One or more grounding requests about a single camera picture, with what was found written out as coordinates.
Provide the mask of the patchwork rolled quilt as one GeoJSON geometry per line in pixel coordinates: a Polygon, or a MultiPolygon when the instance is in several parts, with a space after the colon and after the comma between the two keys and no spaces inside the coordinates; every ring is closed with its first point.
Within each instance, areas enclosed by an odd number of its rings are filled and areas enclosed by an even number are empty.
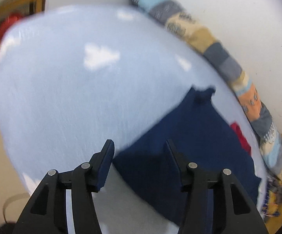
{"type": "Polygon", "coordinates": [[[261,101],[251,78],[221,42],[175,0],[129,0],[129,2],[185,41],[214,67],[236,95],[251,123],[268,171],[282,179],[282,136],[274,125],[269,110],[261,101]]]}

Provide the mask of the navy jacket with red collar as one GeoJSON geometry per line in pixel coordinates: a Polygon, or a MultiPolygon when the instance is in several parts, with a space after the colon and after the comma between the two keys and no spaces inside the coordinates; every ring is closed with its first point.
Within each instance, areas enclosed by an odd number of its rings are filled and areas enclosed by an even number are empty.
{"type": "Polygon", "coordinates": [[[182,102],[132,146],[118,153],[113,164],[132,190],[159,214],[180,225],[186,195],[179,172],[164,149],[171,140],[189,162],[207,171],[230,169],[253,202],[258,200],[260,179],[252,157],[212,105],[215,90],[190,89],[182,102]]]}

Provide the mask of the patterned crumpled clothes pile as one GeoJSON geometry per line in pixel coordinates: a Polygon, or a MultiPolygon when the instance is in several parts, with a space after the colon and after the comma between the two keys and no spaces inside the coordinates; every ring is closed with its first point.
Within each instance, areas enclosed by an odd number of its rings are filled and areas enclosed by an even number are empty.
{"type": "Polygon", "coordinates": [[[266,217],[280,216],[282,205],[282,181],[273,174],[267,174],[267,191],[264,197],[261,213],[266,217]]]}

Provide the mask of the light blue cloud bedsheet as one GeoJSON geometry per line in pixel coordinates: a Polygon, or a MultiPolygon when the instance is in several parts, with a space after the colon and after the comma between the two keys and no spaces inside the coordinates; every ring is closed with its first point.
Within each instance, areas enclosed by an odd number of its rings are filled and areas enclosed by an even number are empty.
{"type": "Polygon", "coordinates": [[[0,130],[30,193],[51,169],[88,161],[107,139],[130,146],[194,87],[236,121],[252,148],[262,207],[266,170],[234,94],[212,65],[145,14],[127,6],[62,7],[30,16],[0,46],[0,130]]]}

